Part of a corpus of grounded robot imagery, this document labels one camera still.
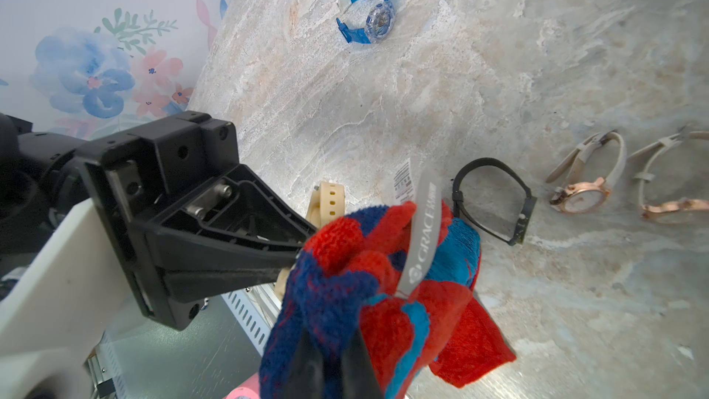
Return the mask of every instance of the red and blue knitted glove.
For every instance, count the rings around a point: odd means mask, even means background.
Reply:
[[[472,296],[479,236],[445,204],[431,269],[408,300],[394,297],[415,210],[412,202],[362,209],[306,243],[261,360],[263,399],[282,398],[302,330],[323,354],[327,399],[341,395],[340,356],[358,327],[385,399],[402,398],[427,365],[462,387],[515,359]]]

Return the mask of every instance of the beige watch strap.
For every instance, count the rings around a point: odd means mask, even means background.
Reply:
[[[600,133],[595,133],[593,136],[587,138],[586,140],[578,144],[576,148],[574,148],[573,151],[563,159],[562,163],[559,164],[556,168],[554,168],[554,171],[549,174],[549,177],[547,177],[547,183],[551,183],[557,180],[568,167],[572,166],[572,164],[576,161],[576,157],[579,155],[579,153],[582,151],[586,151],[591,141],[593,141],[593,139],[599,134]],[[577,166],[577,168],[580,167],[580,170],[578,170],[576,174],[580,174],[582,172],[583,165],[586,163],[586,160],[589,158],[590,154],[585,156],[585,159],[583,159],[583,161],[580,161],[581,163]]]
[[[586,161],[593,154],[595,150],[603,146],[607,139],[613,139],[620,144],[620,151],[618,152],[618,159],[613,167],[613,170],[608,174],[606,178],[605,187],[613,189],[620,176],[623,174],[623,169],[625,168],[625,162],[627,160],[627,148],[625,146],[625,140],[615,131],[595,133],[590,136],[573,149],[571,153],[562,161],[559,166],[557,166],[552,173],[547,177],[547,183],[557,180],[561,174],[568,168],[569,174],[564,179],[565,183],[577,183],[580,179],[581,173],[583,173],[583,168],[586,166]]]
[[[345,186],[340,183],[320,182],[311,193],[306,220],[318,229],[326,226],[338,217],[345,215]],[[292,269],[282,269],[274,286],[274,293],[279,300],[286,295],[286,284]]]
[[[636,173],[633,179],[640,181],[637,186],[637,204],[642,209],[645,206],[645,183],[652,182],[655,175],[650,173],[650,166],[657,160],[660,156],[667,153],[672,148],[681,145],[687,138],[689,139],[700,139],[709,140],[709,131],[692,131],[688,134],[679,132],[668,137],[663,137],[656,142],[651,143],[644,148],[637,150],[635,153],[628,157],[628,160],[640,157],[643,154],[649,153],[655,149],[658,149],[655,154],[653,154],[650,159],[645,164],[645,167],[640,173]]]
[[[613,169],[610,170],[610,173],[608,173],[608,176],[606,177],[606,184],[604,185],[608,190],[613,190],[613,187],[616,186],[616,183],[620,180],[623,170],[625,170],[625,162],[627,162],[627,147],[625,146],[623,136],[617,132],[611,131],[607,134],[607,137],[615,140],[620,146],[616,164]]]

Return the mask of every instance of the rose gold watch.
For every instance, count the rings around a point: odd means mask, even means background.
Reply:
[[[672,202],[665,202],[660,205],[649,205],[645,203],[645,182],[652,182],[655,178],[654,174],[649,172],[650,166],[662,154],[682,145],[687,139],[709,140],[709,132],[690,132],[689,129],[685,127],[680,130],[679,133],[669,137],[663,137],[630,155],[629,159],[633,159],[655,149],[657,150],[655,154],[650,157],[650,160],[647,161],[643,171],[633,176],[634,179],[640,182],[637,190],[637,203],[640,206],[640,216],[643,219],[661,224],[681,224],[687,222],[706,223],[709,221],[709,200],[683,198]]]
[[[586,161],[589,160],[595,150],[610,140],[615,140],[620,144],[618,160],[613,170],[606,178],[599,177],[595,182],[579,182],[580,174],[586,165]],[[566,177],[566,182],[569,184],[564,187],[557,187],[556,193],[549,201],[552,208],[569,214],[580,214],[600,207],[613,191],[613,186],[615,186],[620,175],[623,174],[626,157],[625,141],[615,131],[596,133],[578,144],[547,178],[547,183],[554,182],[567,168],[571,167],[569,175]]]

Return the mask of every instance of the green leaves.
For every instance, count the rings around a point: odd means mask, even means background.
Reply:
[[[115,33],[116,33],[116,31],[113,29],[113,25],[111,25],[111,21],[110,21],[110,20],[108,20],[108,19],[106,19],[106,18],[104,17],[103,20],[102,20],[102,22],[103,22],[103,26],[106,27],[106,29],[107,29],[108,31],[110,31],[111,34],[115,34]]]
[[[135,48],[139,53],[145,55],[146,50],[140,45],[155,45],[155,40],[153,39],[153,33],[150,31],[156,31],[158,36],[162,36],[163,32],[171,32],[172,30],[177,30],[176,20],[170,22],[169,20],[161,20],[153,18],[154,11],[151,10],[150,14],[143,15],[143,22],[145,22],[145,27],[137,23],[138,14],[130,14],[128,11],[123,13],[123,10],[116,8],[113,11],[113,23],[107,18],[102,19],[103,26],[119,40],[121,44],[125,47],[127,51],[132,51]],[[95,33],[100,32],[101,27],[96,27],[93,31]]]

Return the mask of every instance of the rose gold watch case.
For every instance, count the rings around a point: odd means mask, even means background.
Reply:
[[[709,200],[702,199],[682,199],[672,202],[665,202],[660,205],[643,205],[642,218],[658,223],[685,223],[685,222],[662,222],[679,212],[706,212],[709,216]]]
[[[557,209],[561,212],[565,212],[570,215],[578,215],[578,214],[583,214],[587,212],[592,212],[595,209],[598,209],[603,203],[608,199],[608,196],[610,195],[611,191],[603,185],[606,183],[606,180],[604,178],[598,178],[596,179],[595,182],[579,182],[579,183],[574,183],[573,185],[567,185],[563,191],[559,191],[556,194],[554,194],[554,197],[549,201],[549,204],[552,206],[552,208]],[[572,197],[581,194],[582,192],[588,192],[588,191],[595,191],[599,192],[601,195],[603,195],[603,198],[596,203],[593,207],[589,209],[585,209],[583,211],[568,211],[566,209],[566,202],[569,201]]]

